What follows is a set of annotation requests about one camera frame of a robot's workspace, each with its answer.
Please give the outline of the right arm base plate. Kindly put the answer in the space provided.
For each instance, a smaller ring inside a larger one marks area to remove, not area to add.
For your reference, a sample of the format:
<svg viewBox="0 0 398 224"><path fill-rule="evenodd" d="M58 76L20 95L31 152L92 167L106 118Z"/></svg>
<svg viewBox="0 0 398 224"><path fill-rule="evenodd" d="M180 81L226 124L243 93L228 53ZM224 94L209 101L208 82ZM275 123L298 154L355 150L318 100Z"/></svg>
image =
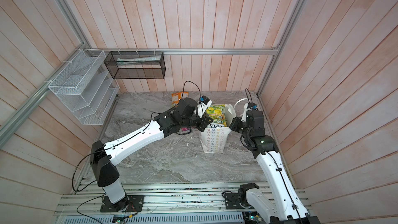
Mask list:
<svg viewBox="0 0 398 224"><path fill-rule="evenodd" d="M231 191L224 191L222 194L224 198L226 209L249 209L251 206L244 205L240 201L239 193L233 193Z"/></svg>

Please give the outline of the green yellow Fox's candy bag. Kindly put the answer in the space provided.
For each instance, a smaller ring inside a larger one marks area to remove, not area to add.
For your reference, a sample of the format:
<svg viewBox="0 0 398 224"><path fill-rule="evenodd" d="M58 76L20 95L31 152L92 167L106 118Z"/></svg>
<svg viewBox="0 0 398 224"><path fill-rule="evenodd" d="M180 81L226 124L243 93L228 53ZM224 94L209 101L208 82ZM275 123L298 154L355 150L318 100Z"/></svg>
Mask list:
<svg viewBox="0 0 398 224"><path fill-rule="evenodd" d="M226 107L224 104L211 105L207 108L206 113L212 119L208 128L224 128L227 127L227 120L225 116Z"/></svg>

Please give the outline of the orange snack bag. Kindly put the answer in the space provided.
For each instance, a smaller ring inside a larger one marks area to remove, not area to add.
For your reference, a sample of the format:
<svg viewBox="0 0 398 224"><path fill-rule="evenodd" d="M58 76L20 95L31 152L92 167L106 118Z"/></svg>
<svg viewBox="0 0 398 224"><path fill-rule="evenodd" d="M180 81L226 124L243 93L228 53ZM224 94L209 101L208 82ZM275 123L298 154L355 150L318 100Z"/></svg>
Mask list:
<svg viewBox="0 0 398 224"><path fill-rule="evenodd" d="M185 97L189 96L189 92L175 92L172 93L172 106L176 106L179 101Z"/></svg>

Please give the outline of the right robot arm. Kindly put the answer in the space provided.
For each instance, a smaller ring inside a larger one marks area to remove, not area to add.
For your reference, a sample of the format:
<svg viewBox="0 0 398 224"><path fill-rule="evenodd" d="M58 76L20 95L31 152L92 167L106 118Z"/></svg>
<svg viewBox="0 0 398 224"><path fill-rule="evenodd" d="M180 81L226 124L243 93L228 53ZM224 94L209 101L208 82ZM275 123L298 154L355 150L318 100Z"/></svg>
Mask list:
<svg viewBox="0 0 398 224"><path fill-rule="evenodd" d="M319 224L295 192L275 140L265 134L263 112L246 109L243 117L233 119L230 129L240 134L241 143L252 152L274 197L271 202L257 184L243 184L238 191L240 205L254 208L264 224Z"/></svg>

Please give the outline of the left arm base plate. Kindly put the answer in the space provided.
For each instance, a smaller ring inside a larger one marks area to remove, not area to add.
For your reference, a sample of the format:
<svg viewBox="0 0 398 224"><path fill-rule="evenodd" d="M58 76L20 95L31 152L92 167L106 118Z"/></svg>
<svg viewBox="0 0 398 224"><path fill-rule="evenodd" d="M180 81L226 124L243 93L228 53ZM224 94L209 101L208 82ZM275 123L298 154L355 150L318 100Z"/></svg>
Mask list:
<svg viewBox="0 0 398 224"><path fill-rule="evenodd" d="M101 213L111 212L141 212L144 204L144 195L127 195L117 203L111 203L108 196L102 198Z"/></svg>

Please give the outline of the white printed paper bag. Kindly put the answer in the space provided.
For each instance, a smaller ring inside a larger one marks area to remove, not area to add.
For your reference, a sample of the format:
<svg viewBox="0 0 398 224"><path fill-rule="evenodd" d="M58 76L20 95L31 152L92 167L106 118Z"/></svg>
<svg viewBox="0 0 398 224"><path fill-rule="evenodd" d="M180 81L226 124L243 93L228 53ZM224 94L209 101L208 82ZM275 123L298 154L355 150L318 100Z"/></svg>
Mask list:
<svg viewBox="0 0 398 224"><path fill-rule="evenodd" d="M206 128L204 132L201 132L201 144L203 151L205 153L223 153L224 147L227 143L228 135L231 133L229 128L232 119L235 118L238 103L246 101L248 103L247 98L243 98L238 100L234 105L225 104L226 107L226 120L227 127L224 128Z"/></svg>

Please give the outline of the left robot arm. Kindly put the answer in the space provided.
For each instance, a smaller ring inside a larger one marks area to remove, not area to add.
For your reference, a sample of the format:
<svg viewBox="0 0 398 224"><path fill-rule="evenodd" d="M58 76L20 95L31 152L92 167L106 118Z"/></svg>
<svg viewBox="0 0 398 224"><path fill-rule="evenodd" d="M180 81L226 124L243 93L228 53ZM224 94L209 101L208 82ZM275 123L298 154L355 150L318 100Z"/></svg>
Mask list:
<svg viewBox="0 0 398 224"><path fill-rule="evenodd" d="M111 206L117 212L124 211L129 204L116 166L126 157L141 148L178 133L182 128L196 128L204 131L213 122L206 110L212 101L201 96L199 101L186 97L178 104L157 114L144 127L117 140L103 144L100 141L92 145L90 165L97 185L105 191Z"/></svg>

